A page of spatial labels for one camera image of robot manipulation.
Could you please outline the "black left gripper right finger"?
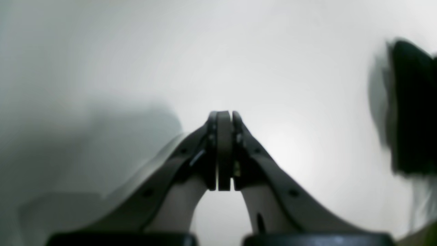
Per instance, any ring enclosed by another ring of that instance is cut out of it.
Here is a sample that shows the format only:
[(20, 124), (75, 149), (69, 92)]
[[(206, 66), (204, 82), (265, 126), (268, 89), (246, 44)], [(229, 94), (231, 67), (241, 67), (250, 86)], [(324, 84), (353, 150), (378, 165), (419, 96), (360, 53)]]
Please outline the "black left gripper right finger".
[(236, 111), (218, 113), (218, 189), (242, 193), (253, 235), (244, 246), (393, 246), (323, 207), (273, 160)]

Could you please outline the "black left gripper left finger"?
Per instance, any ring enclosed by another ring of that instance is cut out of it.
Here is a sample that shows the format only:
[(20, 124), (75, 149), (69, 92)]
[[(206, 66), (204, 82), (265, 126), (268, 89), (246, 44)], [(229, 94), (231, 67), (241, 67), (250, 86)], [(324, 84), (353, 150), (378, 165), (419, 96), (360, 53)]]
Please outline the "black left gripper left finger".
[(216, 189), (219, 113), (185, 137), (149, 178), (103, 218), (58, 233), (48, 246), (196, 246), (192, 217), (207, 190)]

